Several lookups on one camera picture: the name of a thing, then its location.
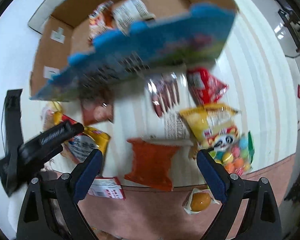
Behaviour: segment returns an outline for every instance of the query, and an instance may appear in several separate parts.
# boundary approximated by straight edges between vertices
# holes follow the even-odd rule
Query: yellow candy
[[[249,171],[250,169],[251,169],[250,163],[245,163],[244,166],[243,166],[243,170],[244,171]]]
[[[233,162],[233,155],[232,155],[232,153],[226,152],[226,153],[222,156],[222,162],[223,162],[223,164],[227,164],[227,163]]]

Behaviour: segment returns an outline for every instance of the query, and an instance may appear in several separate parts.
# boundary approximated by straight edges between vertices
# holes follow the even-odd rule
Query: red and white package
[[[229,87],[202,67],[188,70],[187,79],[189,90],[197,105],[217,102]]]
[[[117,177],[95,178],[88,194],[97,197],[125,199],[123,189]]]

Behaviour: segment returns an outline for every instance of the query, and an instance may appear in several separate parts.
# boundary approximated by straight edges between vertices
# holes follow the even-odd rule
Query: blue gripper pad
[[[197,154],[197,165],[199,170],[201,171],[205,181],[207,182],[214,198],[216,200],[221,201],[222,204],[226,203],[227,201],[227,187],[224,183],[224,181],[221,179],[219,173],[216,171],[216,169],[212,166],[210,160],[208,160],[207,156],[203,153],[204,150],[201,150]],[[219,163],[215,163],[212,157],[209,155],[211,160],[215,165],[220,165],[222,169],[223,166]]]
[[[74,185],[73,201],[75,204],[86,197],[91,184],[93,183],[96,175],[99,173],[103,162],[102,152],[98,149],[93,150],[83,163],[79,163],[76,168],[83,164],[85,169],[79,176],[76,184]]]

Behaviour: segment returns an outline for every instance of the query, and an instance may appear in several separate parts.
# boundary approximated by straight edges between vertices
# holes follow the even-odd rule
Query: orange snack package
[[[158,145],[143,141],[141,138],[128,139],[132,144],[132,171],[125,179],[157,188],[164,191],[172,190],[172,181],[168,177],[171,158],[179,146]]]

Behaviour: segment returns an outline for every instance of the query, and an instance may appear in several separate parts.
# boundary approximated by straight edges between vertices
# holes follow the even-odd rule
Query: cardboard box
[[[31,96],[34,96],[50,78],[67,66],[67,57],[75,52],[89,52],[88,15],[107,0],[65,0],[47,21],[35,56],[30,78]],[[124,0],[111,0],[115,5]],[[210,2],[219,7],[237,11],[233,0],[142,0],[156,19],[167,18],[188,11],[193,3]]]

